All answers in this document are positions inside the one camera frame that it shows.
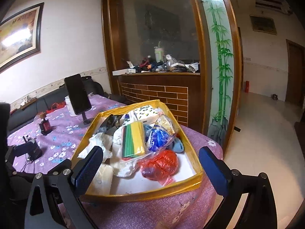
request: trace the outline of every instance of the blue gripper pad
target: blue gripper pad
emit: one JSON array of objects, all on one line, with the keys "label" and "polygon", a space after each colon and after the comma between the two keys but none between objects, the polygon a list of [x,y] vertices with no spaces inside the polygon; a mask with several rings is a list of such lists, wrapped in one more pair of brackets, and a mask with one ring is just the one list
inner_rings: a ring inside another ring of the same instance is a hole
[{"label": "blue gripper pad", "polygon": [[199,161],[217,194],[226,197],[228,182],[231,181],[229,167],[222,160],[217,159],[208,147],[199,150]]},{"label": "blue gripper pad", "polygon": [[73,168],[71,183],[74,186],[74,194],[79,197],[86,193],[97,170],[103,161],[103,150],[94,146],[85,159],[80,160]]}]

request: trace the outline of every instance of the purple tablecloth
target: purple tablecloth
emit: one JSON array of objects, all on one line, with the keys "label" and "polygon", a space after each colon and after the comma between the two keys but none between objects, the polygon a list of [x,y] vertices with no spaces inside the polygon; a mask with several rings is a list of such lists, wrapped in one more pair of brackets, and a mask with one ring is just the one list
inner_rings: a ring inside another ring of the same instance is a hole
[{"label": "purple tablecloth", "polygon": [[[90,102],[92,109],[86,112],[88,118],[94,118],[101,111],[124,106],[99,95],[90,97]],[[82,117],[71,117],[67,107],[50,113],[48,117],[55,129],[47,136],[40,135],[38,125],[30,123],[8,137],[8,145],[22,144],[23,135],[37,137],[44,154],[26,166],[28,173],[47,173],[66,158],[70,159],[86,133],[87,128],[78,126]],[[218,159],[222,159],[222,149],[217,143],[188,127],[181,127],[197,153],[201,147],[208,146]],[[15,158],[15,169],[20,171],[25,161],[25,156]],[[97,226],[103,229],[154,228],[159,221],[170,228],[203,228],[215,196],[216,191],[205,176],[200,188],[171,197],[146,202],[84,202],[83,206]]]}]

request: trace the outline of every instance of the tiled floor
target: tiled floor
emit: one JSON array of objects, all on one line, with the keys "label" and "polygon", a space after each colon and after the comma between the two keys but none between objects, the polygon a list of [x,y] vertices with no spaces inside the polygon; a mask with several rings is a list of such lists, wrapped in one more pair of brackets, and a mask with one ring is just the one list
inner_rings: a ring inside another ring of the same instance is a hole
[{"label": "tiled floor", "polygon": [[[305,161],[293,128],[301,108],[254,93],[241,94],[241,106],[225,154],[230,169],[257,176],[267,173],[275,199],[278,229],[289,224],[305,198]],[[234,228],[247,195],[243,195],[227,229]],[[222,200],[217,196],[214,213]]]}]

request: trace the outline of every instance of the glass panel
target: glass panel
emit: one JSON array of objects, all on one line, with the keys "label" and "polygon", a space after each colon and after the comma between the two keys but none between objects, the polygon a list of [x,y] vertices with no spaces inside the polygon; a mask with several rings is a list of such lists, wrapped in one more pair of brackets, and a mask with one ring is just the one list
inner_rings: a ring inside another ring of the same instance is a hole
[{"label": "glass panel", "polygon": [[122,0],[128,58],[166,54],[189,64],[199,62],[199,48],[190,0]]},{"label": "glass panel", "polygon": [[234,59],[229,19],[223,0],[202,0],[212,55],[212,100],[208,137],[221,146],[231,112]]}]

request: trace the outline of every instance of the framed picture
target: framed picture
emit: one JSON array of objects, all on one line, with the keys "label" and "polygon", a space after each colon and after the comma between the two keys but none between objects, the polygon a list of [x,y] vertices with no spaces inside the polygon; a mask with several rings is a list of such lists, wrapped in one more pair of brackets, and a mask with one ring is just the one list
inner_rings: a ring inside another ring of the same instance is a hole
[{"label": "framed picture", "polygon": [[40,51],[40,24],[44,3],[28,7],[0,24],[0,72]]},{"label": "framed picture", "polygon": [[253,31],[277,34],[272,18],[250,15]]}]

